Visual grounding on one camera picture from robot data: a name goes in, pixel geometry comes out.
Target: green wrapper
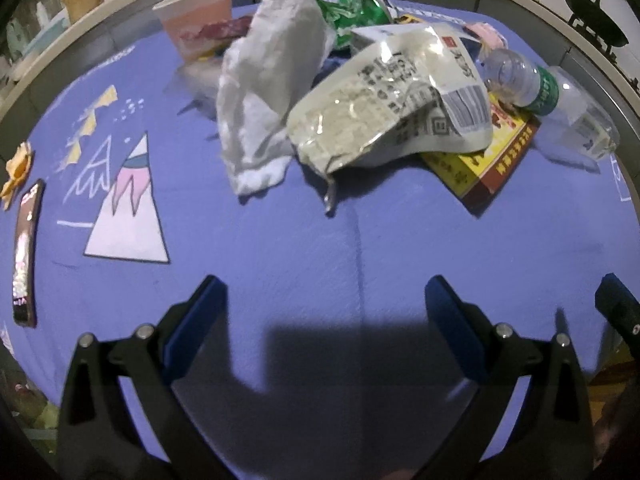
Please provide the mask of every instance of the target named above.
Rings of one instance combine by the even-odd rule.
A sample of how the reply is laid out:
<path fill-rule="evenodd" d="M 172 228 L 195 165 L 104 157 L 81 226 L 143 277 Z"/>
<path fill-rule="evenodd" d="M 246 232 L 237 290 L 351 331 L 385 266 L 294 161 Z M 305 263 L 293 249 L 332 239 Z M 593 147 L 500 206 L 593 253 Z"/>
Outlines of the green wrapper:
<path fill-rule="evenodd" d="M 351 29 L 370 25 L 388 25 L 393 18 L 384 0 L 318 0 L 324 20 L 336 31 L 335 47 L 347 48 Z"/>

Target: paper cup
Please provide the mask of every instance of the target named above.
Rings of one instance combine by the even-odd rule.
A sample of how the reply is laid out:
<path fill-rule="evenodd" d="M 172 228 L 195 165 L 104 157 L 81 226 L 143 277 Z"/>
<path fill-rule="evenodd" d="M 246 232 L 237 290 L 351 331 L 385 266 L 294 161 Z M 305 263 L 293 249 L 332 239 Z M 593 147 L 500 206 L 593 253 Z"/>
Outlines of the paper cup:
<path fill-rule="evenodd" d="M 216 42 L 191 41 L 203 27 L 231 19 L 231 0 L 164 0 L 156 16 L 185 61 L 212 50 Z"/>

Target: clear plastic bag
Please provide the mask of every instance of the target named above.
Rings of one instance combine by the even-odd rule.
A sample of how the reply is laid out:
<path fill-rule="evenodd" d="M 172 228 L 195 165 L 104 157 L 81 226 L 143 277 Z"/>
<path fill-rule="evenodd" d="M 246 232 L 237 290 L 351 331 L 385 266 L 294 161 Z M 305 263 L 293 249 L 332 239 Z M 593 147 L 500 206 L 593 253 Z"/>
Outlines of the clear plastic bag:
<path fill-rule="evenodd" d="M 490 101 L 456 31 L 447 24 L 371 45 L 291 111 L 287 133 L 303 164 L 329 185 L 345 166 L 379 166 L 418 152 L 469 153 L 492 140 Z"/>

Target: blue gripper pad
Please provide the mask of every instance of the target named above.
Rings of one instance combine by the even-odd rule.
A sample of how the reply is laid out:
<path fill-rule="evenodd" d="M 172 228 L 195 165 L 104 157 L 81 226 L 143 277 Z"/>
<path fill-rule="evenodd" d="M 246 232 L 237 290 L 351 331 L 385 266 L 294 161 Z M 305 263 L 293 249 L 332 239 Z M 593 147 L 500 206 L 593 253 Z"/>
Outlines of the blue gripper pad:
<path fill-rule="evenodd" d="M 429 322 L 436 323 L 464 376 L 484 384 L 488 377 L 484 346 L 460 310 L 460 298 L 442 276 L 435 276 L 424 288 L 424 301 Z"/>
<path fill-rule="evenodd" d="M 208 276 L 189 301 L 176 308 L 185 313 L 162 349 L 162 378 L 166 384 L 186 375 L 205 336 L 226 309 L 226 285 Z"/>

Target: wooden floor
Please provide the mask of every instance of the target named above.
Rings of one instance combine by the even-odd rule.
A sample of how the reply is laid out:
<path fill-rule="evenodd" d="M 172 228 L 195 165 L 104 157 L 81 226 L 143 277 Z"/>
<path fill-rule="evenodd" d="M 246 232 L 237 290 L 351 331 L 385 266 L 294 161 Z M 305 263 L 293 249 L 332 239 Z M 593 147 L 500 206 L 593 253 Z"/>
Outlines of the wooden floor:
<path fill-rule="evenodd" d="M 594 424 L 602 415 L 605 403 L 621 394 L 635 373 L 635 361 L 629 353 L 629 348 L 622 343 L 603 370 L 589 384 L 591 420 Z"/>

